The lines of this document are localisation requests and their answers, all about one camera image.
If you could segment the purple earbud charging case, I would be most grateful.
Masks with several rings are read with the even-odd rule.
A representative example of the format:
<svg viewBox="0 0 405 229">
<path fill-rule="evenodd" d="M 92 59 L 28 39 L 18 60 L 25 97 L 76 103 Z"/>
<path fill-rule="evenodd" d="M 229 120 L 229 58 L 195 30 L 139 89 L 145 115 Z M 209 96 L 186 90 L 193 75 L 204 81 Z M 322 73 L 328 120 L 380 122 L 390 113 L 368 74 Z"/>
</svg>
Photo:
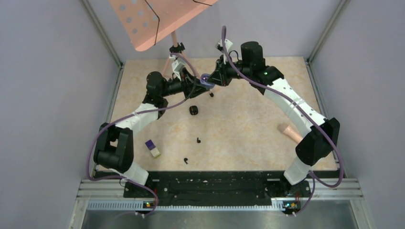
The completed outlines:
<svg viewBox="0 0 405 229">
<path fill-rule="evenodd" d="M 200 84 L 211 90 L 215 87 L 215 84 L 208 82 L 209 77 L 209 74 L 203 73 L 200 77 Z"/>
</svg>

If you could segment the black earbud charging case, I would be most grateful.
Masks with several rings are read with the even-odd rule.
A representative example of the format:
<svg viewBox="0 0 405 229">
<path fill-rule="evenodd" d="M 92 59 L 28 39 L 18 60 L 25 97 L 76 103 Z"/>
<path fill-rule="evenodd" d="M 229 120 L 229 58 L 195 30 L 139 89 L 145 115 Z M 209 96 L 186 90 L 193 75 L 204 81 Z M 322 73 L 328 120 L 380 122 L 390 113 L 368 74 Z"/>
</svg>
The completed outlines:
<svg viewBox="0 0 405 229">
<path fill-rule="evenodd" d="M 197 115 L 199 113 L 199 109 L 196 105 L 192 105 L 189 107 L 190 115 Z"/>
</svg>

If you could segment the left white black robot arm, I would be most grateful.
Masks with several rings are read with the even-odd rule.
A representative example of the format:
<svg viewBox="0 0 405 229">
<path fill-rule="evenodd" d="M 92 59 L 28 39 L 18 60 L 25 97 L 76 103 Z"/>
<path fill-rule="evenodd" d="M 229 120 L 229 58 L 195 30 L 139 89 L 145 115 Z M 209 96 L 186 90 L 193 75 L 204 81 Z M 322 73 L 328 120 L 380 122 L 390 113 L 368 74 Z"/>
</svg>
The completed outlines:
<svg viewBox="0 0 405 229">
<path fill-rule="evenodd" d="M 211 89 L 214 84 L 207 78 L 198 79 L 186 68 L 180 77 L 166 79 L 160 72 L 150 72 L 146 78 L 146 95 L 140 106 L 131 114 L 100 127 L 95 142 L 93 161 L 122 178 L 134 181 L 135 191 L 141 197 L 153 192 L 149 173 L 134 161 L 133 139 L 148 124 L 160 119 L 170 108 L 166 97 L 183 93 L 186 99 L 197 97 Z"/>
</svg>

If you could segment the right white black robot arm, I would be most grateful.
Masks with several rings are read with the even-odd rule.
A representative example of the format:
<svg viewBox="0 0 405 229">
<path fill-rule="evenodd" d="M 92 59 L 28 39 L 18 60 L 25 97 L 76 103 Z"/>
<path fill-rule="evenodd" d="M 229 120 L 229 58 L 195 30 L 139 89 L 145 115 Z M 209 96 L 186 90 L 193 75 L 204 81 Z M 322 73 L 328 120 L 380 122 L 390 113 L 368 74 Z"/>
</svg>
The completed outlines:
<svg viewBox="0 0 405 229">
<path fill-rule="evenodd" d="M 245 79 L 263 96 L 274 102 L 296 126 L 303 139 L 296 146 L 296 157 L 284 172 L 280 191 L 287 197 L 299 191 L 312 167 L 336 149 L 340 123 L 315 111 L 289 85 L 283 73 L 266 65 L 262 46 L 255 41 L 241 45 L 242 59 L 230 57 L 232 42 L 220 39 L 216 48 L 222 52 L 208 82 L 228 86 L 233 79 Z"/>
</svg>

